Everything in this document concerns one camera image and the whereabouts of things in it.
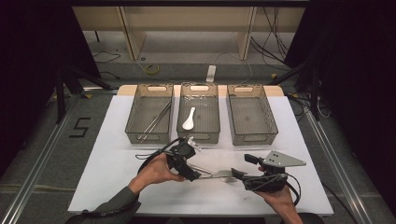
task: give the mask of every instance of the white spoon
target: white spoon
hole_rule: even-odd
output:
[[[195,111],[195,107],[192,107],[189,117],[186,119],[186,121],[184,121],[183,125],[181,126],[183,127],[184,130],[191,130],[194,127],[194,121],[192,120],[194,111]]]

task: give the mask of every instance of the person's right hand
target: person's right hand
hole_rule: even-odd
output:
[[[274,209],[274,211],[281,216],[286,224],[303,223],[297,214],[297,210],[294,206],[288,186],[285,186],[281,191],[274,193],[259,191],[254,192],[263,197],[265,202],[268,203]]]

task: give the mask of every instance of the person's left hand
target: person's left hand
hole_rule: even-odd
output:
[[[165,181],[175,180],[178,182],[184,181],[181,175],[173,174],[168,167],[166,155],[164,153],[156,156],[148,165],[143,168],[140,173],[131,180],[128,187],[135,194],[150,184],[160,184]]]

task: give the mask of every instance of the metal frame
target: metal frame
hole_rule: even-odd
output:
[[[318,141],[320,142],[326,159],[332,167],[332,170],[334,171],[334,175],[337,178],[338,184],[340,185],[341,190],[344,192],[346,199],[349,202],[353,215],[361,224],[373,223],[364,206],[363,200],[361,199],[349,177],[347,176],[347,172],[343,164],[338,159],[334,149],[332,148],[332,144],[330,143],[329,138],[327,137],[325,131],[320,125],[320,122],[315,120],[311,112],[307,113],[307,117],[309,123],[311,124],[312,130],[314,131]]]
[[[31,0],[30,2],[73,7],[307,7],[312,3],[309,0]]]
[[[69,119],[69,115],[72,112],[75,104],[78,102],[80,96],[73,95],[70,99],[68,107],[66,108],[66,112],[64,118],[59,124],[56,124],[54,130],[52,131],[47,144],[44,146],[43,150],[41,151],[35,165],[33,166],[31,172],[26,177],[26,180],[22,184],[20,190],[17,193],[17,196],[13,199],[11,205],[9,206],[8,210],[6,211],[5,216],[2,219],[2,224],[13,224],[17,223],[24,206],[27,204],[27,201],[32,194],[35,184],[37,183],[38,179],[40,178],[41,174],[43,173],[47,162],[52,154],[52,151],[55,149],[62,132],[64,130],[64,126]]]

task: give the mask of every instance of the hand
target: hand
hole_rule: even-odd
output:
[[[152,159],[152,161],[131,180],[128,187],[133,193],[138,194],[150,184],[160,184],[169,180],[182,182],[184,179],[183,176],[176,175],[169,170],[166,155],[162,153]]]
[[[280,215],[286,224],[303,223],[291,198],[290,189],[285,186],[281,191],[268,193],[254,191],[256,194],[262,196],[266,203],[268,203],[274,211]]]

